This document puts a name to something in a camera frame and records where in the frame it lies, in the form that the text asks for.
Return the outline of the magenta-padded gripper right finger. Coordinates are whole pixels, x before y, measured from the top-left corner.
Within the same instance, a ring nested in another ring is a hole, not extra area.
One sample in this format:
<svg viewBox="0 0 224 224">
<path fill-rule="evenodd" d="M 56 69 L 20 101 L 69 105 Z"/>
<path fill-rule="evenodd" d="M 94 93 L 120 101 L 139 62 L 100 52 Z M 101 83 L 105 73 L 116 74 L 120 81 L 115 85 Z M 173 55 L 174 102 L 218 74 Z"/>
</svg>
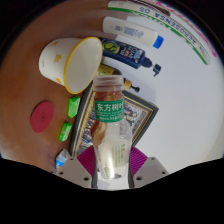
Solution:
<svg viewBox="0 0 224 224">
<path fill-rule="evenodd" d="M 156 157 L 147 157 L 139 149 L 131 147 L 128 171 L 130 188 L 143 187 L 168 174 L 169 172 Z"/>
</svg>

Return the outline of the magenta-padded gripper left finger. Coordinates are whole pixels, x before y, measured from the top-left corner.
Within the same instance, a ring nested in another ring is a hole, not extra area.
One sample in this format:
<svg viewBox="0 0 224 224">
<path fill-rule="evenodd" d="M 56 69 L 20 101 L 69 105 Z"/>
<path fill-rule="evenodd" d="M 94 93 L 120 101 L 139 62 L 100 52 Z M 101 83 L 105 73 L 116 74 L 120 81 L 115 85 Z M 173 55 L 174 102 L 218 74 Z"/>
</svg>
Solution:
<svg viewBox="0 0 224 224">
<path fill-rule="evenodd" d="M 97 165 L 94 148 L 90 146 L 78 157 L 63 149 L 56 157 L 55 175 L 84 188 L 97 187 Z"/>
</svg>

